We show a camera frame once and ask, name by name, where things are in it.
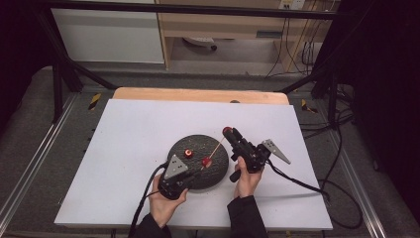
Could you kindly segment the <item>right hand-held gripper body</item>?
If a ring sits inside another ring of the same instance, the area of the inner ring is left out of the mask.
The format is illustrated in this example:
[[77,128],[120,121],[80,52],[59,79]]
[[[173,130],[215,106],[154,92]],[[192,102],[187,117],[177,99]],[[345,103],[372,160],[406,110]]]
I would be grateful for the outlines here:
[[251,142],[247,141],[242,147],[243,151],[240,153],[233,152],[231,159],[235,162],[238,157],[242,157],[246,162],[250,174],[257,173],[265,164],[269,164],[275,173],[287,179],[287,175],[277,169],[269,157],[275,155],[289,165],[291,164],[291,161],[271,139],[264,140],[257,146],[254,146]]

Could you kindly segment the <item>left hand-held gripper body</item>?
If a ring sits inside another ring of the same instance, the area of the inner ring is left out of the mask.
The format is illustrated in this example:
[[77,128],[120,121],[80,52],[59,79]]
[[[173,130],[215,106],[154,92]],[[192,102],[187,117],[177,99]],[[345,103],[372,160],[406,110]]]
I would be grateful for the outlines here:
[[193,172],[177,155],[173,155],[167,162],[163,174],[158,182],[158,191],[166,198],[176,200],[186,189],[187,183],[193,179],[188,175]]

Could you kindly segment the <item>round black plate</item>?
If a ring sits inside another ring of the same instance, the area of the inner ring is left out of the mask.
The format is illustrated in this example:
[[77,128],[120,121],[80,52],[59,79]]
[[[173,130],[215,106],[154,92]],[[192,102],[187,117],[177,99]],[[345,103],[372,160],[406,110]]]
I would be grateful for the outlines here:
[[[177,141],[169,150],[168,158],[177,155],[193,171],[201,169],[201,160],[209,156],[217,146],[218,141],[206,135],[190,135]],[[184,150],[193,151],[193,157],[186,159]],[[229,167],[229,156],[223,145],[219,147],[212,158],[212,165],[209,169],[202,171],[194,190],[210,189],[218,184],[227,174]]]

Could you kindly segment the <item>thin wooden skewer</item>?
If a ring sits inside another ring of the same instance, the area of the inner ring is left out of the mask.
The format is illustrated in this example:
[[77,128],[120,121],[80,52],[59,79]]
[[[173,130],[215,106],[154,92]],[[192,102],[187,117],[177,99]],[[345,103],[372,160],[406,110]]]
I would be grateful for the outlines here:
[[[209,157],[211,160],[212,160],[212,158],[213,158],[213,156],[215,155],[215,153],[217,152],[217,150],[219,149],[219,147],[221,146],[221,144],[222,144],[222,142],[223,142],[223,139],[221,139],[219,142],[218,142],[218,144],[217,144],[217,146],[214,148],[214,150],[210,153],[210,155],[209,156],[206,156],[206,157]],[[201,171],[203,171],[203,170],[205,170],[205,169],[209,169],[210,167],[208,167],[208,168],[204,168],[203,166],[202,166],[202,164],[201,164]]]

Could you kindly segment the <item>person's left hand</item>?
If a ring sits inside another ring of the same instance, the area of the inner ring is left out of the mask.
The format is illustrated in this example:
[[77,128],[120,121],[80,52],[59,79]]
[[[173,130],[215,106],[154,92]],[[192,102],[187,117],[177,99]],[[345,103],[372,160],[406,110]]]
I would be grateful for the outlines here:
[[186,188],[176,200],[164,197],[158,191],[160,176],[154,177],[152,193],[149,196],[150,214],[159,228],[163,228],[171,219],[175,209],[186,201],[188,189]]

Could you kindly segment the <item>person's right hand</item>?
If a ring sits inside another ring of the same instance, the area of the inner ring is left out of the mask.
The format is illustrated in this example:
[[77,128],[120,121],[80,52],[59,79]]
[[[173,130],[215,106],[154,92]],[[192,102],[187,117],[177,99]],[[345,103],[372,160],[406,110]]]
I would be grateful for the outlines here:
[[242,157],[238,157],[235,170],[240,171],[241,175],[235,186],[234,197],[244,198],[253,195],[262,179],[263,170],[250,174],[248,172],[246,162]]

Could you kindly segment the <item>wooden table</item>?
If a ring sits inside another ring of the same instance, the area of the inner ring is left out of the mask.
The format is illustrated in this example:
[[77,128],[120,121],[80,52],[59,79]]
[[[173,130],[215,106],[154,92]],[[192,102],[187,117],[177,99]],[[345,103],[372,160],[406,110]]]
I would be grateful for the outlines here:
[[114,99],[199,101],[254,104],[288,105],[284,93],[252,90],[207,90],[182,88],[120,87],[115,90]]

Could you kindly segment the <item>yellow black tape strip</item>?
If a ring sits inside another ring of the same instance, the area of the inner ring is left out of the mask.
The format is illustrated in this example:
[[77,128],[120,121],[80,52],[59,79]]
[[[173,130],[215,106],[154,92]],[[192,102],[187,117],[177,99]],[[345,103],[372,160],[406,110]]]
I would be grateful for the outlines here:
[[99,99],[101,97],[101,93],[95,93],[89,103],[88,110],[94,110]]
[[307,101],[305,99],[301,99],[301,109],[302,111],[309,111],[311,113],[318,113],[316,108],[311,108],[308,106]]

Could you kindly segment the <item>white chair base with caster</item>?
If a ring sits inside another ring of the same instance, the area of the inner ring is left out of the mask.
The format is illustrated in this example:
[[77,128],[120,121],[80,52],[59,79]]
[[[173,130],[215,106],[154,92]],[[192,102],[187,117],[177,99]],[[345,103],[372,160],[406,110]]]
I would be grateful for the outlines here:
[[210,48],[212,51],[217,50],[217,46],[212,38],[184,38],[184,40],[195,46]]

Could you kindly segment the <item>light wooden desk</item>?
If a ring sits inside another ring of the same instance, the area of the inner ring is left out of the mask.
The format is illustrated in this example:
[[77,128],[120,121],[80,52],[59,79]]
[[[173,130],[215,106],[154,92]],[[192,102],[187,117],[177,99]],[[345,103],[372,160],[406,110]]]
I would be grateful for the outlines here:
[[[242,8],[279,8],[279,0],[156,0],[158,4],[222,6]],[[324,0],[305,0],[301,10],[320,11]],[[220,15],[188,15],[159,13],[161,37],[271,40],[280,53],[283,69],[296,69],[298,52],[306,43],[322,43],[332,24],[330,20],[275,19]]]

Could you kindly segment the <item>white power strip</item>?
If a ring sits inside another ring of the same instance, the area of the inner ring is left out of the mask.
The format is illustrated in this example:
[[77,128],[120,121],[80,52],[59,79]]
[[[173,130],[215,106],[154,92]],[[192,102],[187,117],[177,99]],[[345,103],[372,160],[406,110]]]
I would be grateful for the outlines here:
[[285,10],[301,10],[305,0],[279,0],[279,8]]

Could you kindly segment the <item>white cabinet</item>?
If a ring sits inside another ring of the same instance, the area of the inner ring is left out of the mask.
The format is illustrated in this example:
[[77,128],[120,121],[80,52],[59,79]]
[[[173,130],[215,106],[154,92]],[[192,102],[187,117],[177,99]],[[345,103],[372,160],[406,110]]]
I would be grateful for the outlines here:
[[73,60],[163,63],[156,14],[65,9],[52,13]]

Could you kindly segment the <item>aluminium floor rail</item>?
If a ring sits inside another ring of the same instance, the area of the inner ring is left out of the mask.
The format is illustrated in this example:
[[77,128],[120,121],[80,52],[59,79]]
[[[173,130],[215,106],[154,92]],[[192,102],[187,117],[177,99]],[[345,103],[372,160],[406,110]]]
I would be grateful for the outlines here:
[[354,169],[344,145],[341,144],[342,139],[337,131],[329,132],[330,138],[333,141],[337,150],[339,150],[339,162],[349,184],[352,194],[358,202],[365,225],[371,238],[386,238],[386,232],[378,218],[372,203],[368,197],[368,193]]
[[36,152],[32,156],[18,183],[14,187],[13,191],[7,198],[4,205],[0,208],[0,217],[2,219],[6,219],[8,216],[13,216],[13,214],[15,213],[17,207],[19,206],[23,197],[25,196],[25,193],[30,187],[32,180],[34,179],[45,157],[50,151],[53,142],[55,141],[55,138],[57,137],[68,115],[70,114],[74,102],[78,98],[78,96],[78,93],[71,93],[66,99],[63,106],[62,114],[58,117],[57,121],[52,123],[49,127],[49,130],[43,137],[43,140],[41,141],[40,145],[37,147]]

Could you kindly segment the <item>black metal frame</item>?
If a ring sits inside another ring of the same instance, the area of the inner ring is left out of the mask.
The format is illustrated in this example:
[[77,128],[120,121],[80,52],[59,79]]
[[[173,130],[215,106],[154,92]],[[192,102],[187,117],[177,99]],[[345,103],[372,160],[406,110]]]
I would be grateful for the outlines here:
[[60,34],[53,29],[52,22],[46,18],[46,12],[49,11],[51,8],[93,11],[220,15],[316,20],[337,20],[346,19],[350,17],[349,13],[340,12],[268,10],[262,8],[74,0],[34,0],[29,2],[28,7],[32,10],[32,13],[37,19],[37,22],[42,32],[47,37],[47,46],[52,51],[52,68],[54,82],[54,120],[57,120],[60,114],[62,113],[62,102],[60,98],[61,77],[63,77],[64,81],[67,83],[67,86],[71,91],[81,91],[83,89],[83,84],[81,83],[78,75],[76,74],[78,71],[107,89],[117,89],[118,86],[111,82],[108,82],[107,80],[91,72],[81,64],[74,61],[67,54],[66,50],[64,49],[64,43],[60,39]]

